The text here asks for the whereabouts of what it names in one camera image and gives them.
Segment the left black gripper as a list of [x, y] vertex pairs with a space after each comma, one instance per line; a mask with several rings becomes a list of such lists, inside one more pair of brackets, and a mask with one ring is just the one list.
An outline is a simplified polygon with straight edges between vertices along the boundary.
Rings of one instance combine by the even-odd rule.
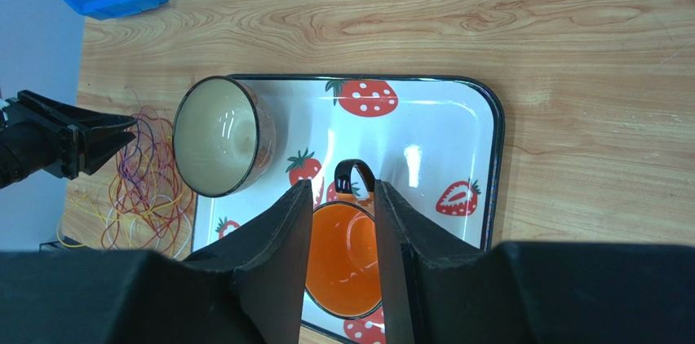
[[135, 135], [125, 132], [137, 120], [64, 104], [22, 90], [1, 100], [1, 187], [18, 183], [39, 170], [56, 178], [79, 175], [77, 126], [88, 130], [121, 131], [86, 145], [81, 172], [93, 175]]

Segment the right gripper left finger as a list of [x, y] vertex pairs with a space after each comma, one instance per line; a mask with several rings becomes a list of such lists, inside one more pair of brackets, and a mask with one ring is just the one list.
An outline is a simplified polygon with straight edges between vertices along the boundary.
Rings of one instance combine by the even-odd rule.
[[182, 261], [150, 250], [1, 256], [4, 343], [296, 343], [312, 230], [300, 181]]

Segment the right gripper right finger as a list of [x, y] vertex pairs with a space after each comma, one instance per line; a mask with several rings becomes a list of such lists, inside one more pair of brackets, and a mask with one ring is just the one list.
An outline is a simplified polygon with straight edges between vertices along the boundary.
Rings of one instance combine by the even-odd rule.
[[694, 250], [506, 241], [479, 250], [377, 182], [389, 343], [691, 343]]

